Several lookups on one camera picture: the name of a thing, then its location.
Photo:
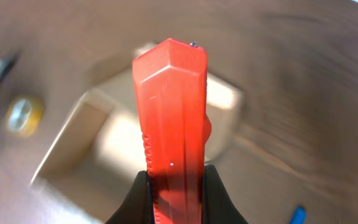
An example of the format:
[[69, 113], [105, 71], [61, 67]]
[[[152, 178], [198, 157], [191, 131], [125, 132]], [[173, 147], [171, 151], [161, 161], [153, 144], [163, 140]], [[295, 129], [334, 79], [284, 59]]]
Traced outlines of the blue marker pen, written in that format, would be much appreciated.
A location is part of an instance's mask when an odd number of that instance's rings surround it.
[[304, 224], [306, 220], [306, 209], [303, 206], [297, 206], [289, 224]]

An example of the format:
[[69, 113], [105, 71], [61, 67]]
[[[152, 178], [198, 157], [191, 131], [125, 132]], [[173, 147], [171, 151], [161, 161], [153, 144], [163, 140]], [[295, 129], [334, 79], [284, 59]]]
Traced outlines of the yellow tape roll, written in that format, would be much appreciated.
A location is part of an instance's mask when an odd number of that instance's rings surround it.
[[37, 130], [44, 111], [41, 99], [33, 96], [15, 98], [6, 113], [6, 131], [21, 138], [31, 136]]

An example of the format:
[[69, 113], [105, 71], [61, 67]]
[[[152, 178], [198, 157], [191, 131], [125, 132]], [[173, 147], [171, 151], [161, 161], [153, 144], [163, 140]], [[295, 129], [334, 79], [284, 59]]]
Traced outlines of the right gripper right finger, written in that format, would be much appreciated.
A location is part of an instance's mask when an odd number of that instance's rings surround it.
[[248, 224], [232, 203], [212, 164], [204, 167], [202, 224]]

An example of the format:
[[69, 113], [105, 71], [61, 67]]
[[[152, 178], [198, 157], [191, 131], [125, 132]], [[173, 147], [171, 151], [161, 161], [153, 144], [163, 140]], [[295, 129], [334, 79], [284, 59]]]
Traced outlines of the red utility knife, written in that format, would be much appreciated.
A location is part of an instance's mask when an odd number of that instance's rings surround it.
[[156, 223], [201, 223], [208, 57], [167, 39], [132, 63]]

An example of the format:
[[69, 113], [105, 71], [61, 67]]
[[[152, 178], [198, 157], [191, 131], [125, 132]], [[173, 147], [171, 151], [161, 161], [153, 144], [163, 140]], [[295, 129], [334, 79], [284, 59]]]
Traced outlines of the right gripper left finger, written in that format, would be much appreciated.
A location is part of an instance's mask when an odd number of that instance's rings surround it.
[[149, 177], [140, 171], [121, 206], [106, 224], [153, 224], [153, 205]]

